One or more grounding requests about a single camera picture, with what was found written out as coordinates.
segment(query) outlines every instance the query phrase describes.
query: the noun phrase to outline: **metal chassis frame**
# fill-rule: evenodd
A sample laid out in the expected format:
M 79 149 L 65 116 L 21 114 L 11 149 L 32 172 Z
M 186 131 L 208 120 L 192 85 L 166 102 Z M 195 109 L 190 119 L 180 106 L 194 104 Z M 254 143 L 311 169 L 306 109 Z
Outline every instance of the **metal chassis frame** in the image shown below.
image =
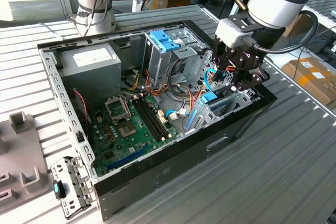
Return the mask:
M 78 142 L 76 139 L 75 133 L 83 131 L 83 129 L 57 73 L 56 65 L 53 62 L 55 59 L 53 51 L 63 50 L 65 48 L 66 50 L 70 50 L 78 46 L 127 38 L 160 27 L 175 29 L 180 25 L 187 26 L 199 36 L 210 49 L 213 49 L 213 40 L 190 20 L 161 24 L 132 32 L 124 31 L 120 35 L 95 35 L 86 38 L 70 39 L 38 45 L 43 63 L 49 75 L 48 80 L 54 96 L 57 101 L 62 103 L 62 106 L 58 104 L 59 109 L 67 116 L 65 120 L 68 121 L 68 131 L 73 133 L 73 146 L 77 147 L 75 149 L 79 151 L 82 159 L 85 160 L 86 165 L 92 165 L 92 157 L 94 157 L 94 154 L 86 137 L 82 142 Z M 263 85 L 258 85 L 254 89 L 261 95 L 261 99 L 250 104 L 248 107 L 241 109 L 224 119 L 218 120 L 206 129 L 196 130 L 197 134 L 186 135 L 178 142 L 165 146 L 160 151 L 156 150 L 156 152 L 148 158 L 150 160 L 146 157 L 139 158 L 136 162 L 133 162 L 131 166 L 127 166 L 127 168 L 118 168 L 114 172 L 108 173 L 103 177 L 93 179 L 92 183 L 97 198 L 99 199 L 103 220 L 110 218 L 126 206 L 148 195 L 150 192 L 209 158 L 224 148 L 227 144 L 239 138 L 253 123 L 257 116 L 259 116 L 261 112 L 266 111 L 276 100 L 276 96 L 268 91 Z M 208 136 L 208 131 L 213 132 L 214 134 Z M 97 174 L 94 174 L 92 169 L 88 170 L 88 172 L 90 177 L 97 177 Z M 120 198 L 120 194 L 123 194 L 126 191 L 128 192 L 126 195 L 129 196 Z

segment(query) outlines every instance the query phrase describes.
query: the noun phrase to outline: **green circuit board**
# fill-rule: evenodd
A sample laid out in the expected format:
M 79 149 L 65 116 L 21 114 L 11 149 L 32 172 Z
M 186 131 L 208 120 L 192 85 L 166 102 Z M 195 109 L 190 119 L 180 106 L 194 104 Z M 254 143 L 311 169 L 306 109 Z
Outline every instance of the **green circuit board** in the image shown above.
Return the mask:
M 144 100 L 151 107 L 153 115 L 159 119 L 157 111 L 160 108 L 154 97 L 147 95 Z M 112 123 L 105 106 L 90 114 L 92 118 L 91 130 L 93 131 L 90 142 L 96 157 L 93 165 L 98 176 L 102 176 L 112 169 L 118 168 L 180 137 L 180 133 L 173 125 L 160 122 L 169 137 L 164 140 L 155 139 L 146 125 L 147 120 L 141 118 L 139 111 L 135 108 L 134 101 L 127 100 L 126 103 L 131 117 L 127 120 L 122 119 L 117 124 Z M 108 107 L 112 116 L 125 112 L 121 103 L 109 104 Z

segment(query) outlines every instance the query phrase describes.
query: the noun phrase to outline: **motherboard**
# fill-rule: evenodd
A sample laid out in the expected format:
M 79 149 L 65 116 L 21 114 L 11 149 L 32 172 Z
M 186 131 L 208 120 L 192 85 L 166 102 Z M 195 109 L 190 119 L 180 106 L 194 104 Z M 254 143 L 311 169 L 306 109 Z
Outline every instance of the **motherboard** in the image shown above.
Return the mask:
M 118 168 L 180 137 L 149 94 L 126 100 L 113 97 L 92 111 L 92 140 L 98 176 Z

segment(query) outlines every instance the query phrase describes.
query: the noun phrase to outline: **yellow wire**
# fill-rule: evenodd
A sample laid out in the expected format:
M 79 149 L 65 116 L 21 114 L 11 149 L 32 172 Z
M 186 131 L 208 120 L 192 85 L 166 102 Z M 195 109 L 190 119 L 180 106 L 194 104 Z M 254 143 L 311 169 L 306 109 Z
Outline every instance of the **yellow wire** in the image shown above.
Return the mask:
M 130 91 L 135 90 L 135 89 L 138 87 L 138 82 L 139 82 L 139 75 L 137 75 L 137 78 L 136 78 L 136 80 L 135 80 L 135 84 L 134 84 L 134 86 L 131 87 L 129 90 L 130 90 Z

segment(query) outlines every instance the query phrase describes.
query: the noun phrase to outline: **chip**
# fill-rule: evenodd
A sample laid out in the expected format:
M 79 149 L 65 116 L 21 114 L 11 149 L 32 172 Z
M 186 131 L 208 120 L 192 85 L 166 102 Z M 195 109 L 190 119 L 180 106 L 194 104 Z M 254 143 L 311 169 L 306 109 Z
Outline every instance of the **chip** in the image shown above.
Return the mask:
M 114 157 L 114 153 L 113 153 L 113 151 L 109 151 L 109 152 L 106 152 L 104 154 L 104 156 L 105 156 L 106 159 L 109 159 L 109 158 Z
M 137 132 L 134 124 L 131 121 L 127 121 L 118 125 L 118 130 L 120 131 L 122 137 L 128 137 Z

